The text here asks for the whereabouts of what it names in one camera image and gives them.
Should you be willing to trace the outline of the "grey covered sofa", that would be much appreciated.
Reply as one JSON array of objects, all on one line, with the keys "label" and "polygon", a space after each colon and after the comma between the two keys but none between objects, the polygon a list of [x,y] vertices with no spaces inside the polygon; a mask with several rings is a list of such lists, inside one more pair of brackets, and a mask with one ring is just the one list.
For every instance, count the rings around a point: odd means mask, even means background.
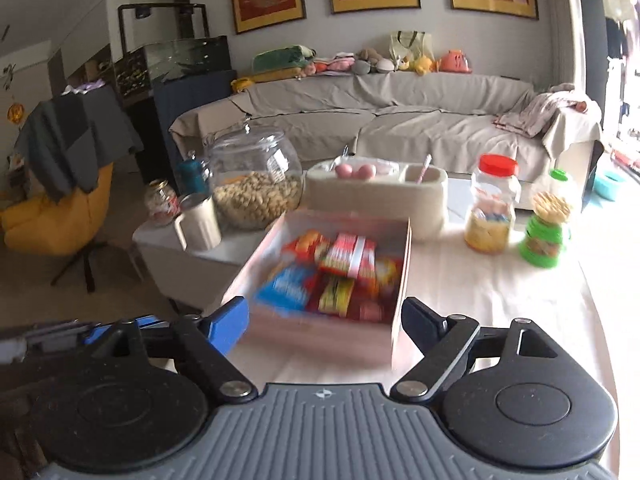
[{"label": "grey covered sofa", "polygon": [[222,100],[192,108],[170,125],[181,153],[204,148],[244,125],[282,130],[300,161],[312,166],[349,148],[359,156],[420,164],[429,157],[450,176],[472,174],[485,153],[518,163],[520,206],[533,183],[564,170],[582,196],[602,145],[596,102],[568,92],[567,103],[528,134],[503,127],[538,98],[529,82],[499,76],[410,72],[311,76],[253,84]]}]

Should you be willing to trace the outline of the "pink cardboard box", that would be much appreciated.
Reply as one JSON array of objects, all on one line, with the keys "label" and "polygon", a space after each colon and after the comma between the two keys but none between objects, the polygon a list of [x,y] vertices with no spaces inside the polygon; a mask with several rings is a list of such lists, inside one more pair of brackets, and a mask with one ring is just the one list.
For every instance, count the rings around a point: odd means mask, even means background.
[{"label": "pink cardboard box", "polygon": [[247,300],[250,338],[388,365],[400,332],[411,237],[408,220],[289,212],[222,298]]}]

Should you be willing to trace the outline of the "large glass jar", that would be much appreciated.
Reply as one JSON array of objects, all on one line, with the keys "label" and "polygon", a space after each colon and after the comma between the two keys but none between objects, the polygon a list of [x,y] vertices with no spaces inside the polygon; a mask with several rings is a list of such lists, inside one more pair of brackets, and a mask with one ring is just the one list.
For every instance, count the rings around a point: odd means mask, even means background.
[{"label": "large glass jar", "polygon": [[235,229],[265,229],[302,201],[303,168],[280,129],[246,124],[208,141],[205,154],[217,212]]}]

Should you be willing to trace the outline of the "pink eggs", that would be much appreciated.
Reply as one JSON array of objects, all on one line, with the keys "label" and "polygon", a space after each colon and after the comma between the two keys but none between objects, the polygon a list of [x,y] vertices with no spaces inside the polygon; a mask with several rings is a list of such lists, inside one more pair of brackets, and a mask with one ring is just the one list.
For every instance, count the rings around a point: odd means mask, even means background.
[{"label": "pink eggs", "polygon": [[334,168],[334,174],[339,179],[356,179],[356,180],[371,180],[378,173],[378,168],[373,164],[362,164],[360,166],[354,166],[347,162],[341,162]]}]

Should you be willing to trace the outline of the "long red wafer packet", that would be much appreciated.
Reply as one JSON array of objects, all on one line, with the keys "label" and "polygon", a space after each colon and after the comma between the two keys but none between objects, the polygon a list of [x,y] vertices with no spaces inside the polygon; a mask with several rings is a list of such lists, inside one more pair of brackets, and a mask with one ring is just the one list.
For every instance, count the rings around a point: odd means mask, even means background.
[{"label": "long red wafer packet", "polygon": [[375,249],[376,243],[370,238],[340,233],[320,260],[319,268],[343,278],[374,280]]}]

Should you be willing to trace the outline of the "orange plush toy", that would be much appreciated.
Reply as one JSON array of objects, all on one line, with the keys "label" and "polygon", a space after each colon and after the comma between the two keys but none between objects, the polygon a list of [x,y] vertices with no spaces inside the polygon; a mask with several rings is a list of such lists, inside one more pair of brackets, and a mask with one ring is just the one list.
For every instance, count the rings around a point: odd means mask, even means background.
[{"label": "orange plush toy", "polygon": [[472,68],[466,55],[461,50],[449,50],[437,63],[443,73],[470,74]]}]

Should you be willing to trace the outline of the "green candy dispenser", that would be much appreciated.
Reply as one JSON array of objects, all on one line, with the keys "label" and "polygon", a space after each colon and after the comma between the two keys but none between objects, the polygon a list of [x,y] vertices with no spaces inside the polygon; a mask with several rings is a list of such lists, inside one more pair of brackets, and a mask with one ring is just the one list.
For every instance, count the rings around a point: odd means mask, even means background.
[{"label": "green candy dispenser", "polygon": [[518,244],[520,256],[532,266],[552,269],[559,263],[566,226],[573,212],[570,178],[563,169],[551,169],[537,179],[530,193],[533,214]]}]

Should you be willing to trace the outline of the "yellow chair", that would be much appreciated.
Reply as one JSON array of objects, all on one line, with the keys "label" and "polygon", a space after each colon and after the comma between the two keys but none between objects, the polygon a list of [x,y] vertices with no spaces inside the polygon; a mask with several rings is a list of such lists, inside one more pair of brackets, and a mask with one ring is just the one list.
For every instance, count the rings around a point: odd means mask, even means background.
[{"label": "yellow chair", "polygon": [[101,168],[96,188],[89,193],[75,188],[57,202],[42,193],[2,211],[6,247],[22,254],[66,257],[68,261],[52,278],[52,285],[80,262],[87,292],[95,292],[90,255],[107,246],[98,235],[110,206],[113,169],[113,165]]}]

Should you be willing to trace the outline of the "dark red snack bag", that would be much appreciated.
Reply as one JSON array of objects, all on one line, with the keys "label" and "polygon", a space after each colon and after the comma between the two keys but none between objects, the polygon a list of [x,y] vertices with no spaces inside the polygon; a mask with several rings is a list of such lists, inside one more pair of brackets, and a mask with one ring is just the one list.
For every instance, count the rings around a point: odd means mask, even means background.
[{"label": "dark red snack bag", "polygon": [[379,323],[384,318],[382,304],[351,278],[325,275],[311,294],[306,311],[341,320]]}]

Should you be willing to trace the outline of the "beige mug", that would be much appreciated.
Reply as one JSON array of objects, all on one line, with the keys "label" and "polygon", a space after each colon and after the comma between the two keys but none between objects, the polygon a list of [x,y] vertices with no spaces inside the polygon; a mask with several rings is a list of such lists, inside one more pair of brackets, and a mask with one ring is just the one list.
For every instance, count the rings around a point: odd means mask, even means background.
[{"label": "beige mug", "polygon": [[183,196],[174,229],[185,252],[208,252],[221,242],[213,199],[204,193]]}]

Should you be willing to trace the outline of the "yellow bread packet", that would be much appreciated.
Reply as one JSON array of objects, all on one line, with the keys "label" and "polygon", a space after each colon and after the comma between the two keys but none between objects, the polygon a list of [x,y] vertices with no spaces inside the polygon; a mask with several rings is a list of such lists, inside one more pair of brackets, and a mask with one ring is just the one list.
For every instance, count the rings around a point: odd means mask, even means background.
[{"label": "yellow bread packet", "polygon": [[282,247],[282,254],[297,262],[319,263],[331,246],[331,241],[317,230],[308,230]]}]

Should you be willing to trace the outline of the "pink blanket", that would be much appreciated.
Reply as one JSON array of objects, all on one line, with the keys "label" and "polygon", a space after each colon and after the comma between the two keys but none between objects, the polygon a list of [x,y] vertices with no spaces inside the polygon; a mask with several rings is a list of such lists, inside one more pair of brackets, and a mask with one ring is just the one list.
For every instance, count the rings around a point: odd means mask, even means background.
[{"label": "pink blanket", "polygon": [[546,131],[562,110],[572,110],[594,122],[602,118],[600,106],[574,84],[564,82],[536,94],[520,112],[507,112],[494,125],[510,133],[534,138]]}]

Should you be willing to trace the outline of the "yellow corn snack packet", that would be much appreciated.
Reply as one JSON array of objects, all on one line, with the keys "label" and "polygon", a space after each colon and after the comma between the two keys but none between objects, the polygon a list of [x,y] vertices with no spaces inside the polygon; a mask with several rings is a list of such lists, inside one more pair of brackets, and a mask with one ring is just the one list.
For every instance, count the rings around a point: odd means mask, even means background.
[{"label": "yellow corn snack packet", "polygon": [[378,298],[392,298],[398,292],[402,274],[402,261],[381,256],[375,261],[375,279]]}]

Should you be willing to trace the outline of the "red lid plastic jar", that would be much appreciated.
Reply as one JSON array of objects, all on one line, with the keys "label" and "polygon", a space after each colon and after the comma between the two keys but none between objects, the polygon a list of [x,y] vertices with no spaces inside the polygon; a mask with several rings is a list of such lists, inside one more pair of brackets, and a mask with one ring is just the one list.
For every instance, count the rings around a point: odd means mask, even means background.
[{"label": "red lid plastic jar", "polygon": [[498,254],[509,245],[520,201],[518,163],[498,154],[483,154],[471,178],[472,204],[466,216],[465,243],[483,254]]}]

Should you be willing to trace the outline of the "blue snack bag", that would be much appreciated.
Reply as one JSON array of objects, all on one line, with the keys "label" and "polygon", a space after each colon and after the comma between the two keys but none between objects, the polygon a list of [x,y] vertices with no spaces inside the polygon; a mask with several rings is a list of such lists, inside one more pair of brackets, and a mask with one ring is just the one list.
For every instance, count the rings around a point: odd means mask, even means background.
[{"label": "blue snack bag", "polygon": [[315,266],[291,263],[278,266],[257,289],[255,301],[282,315],[299,314],[306,310],[320,273]]}]

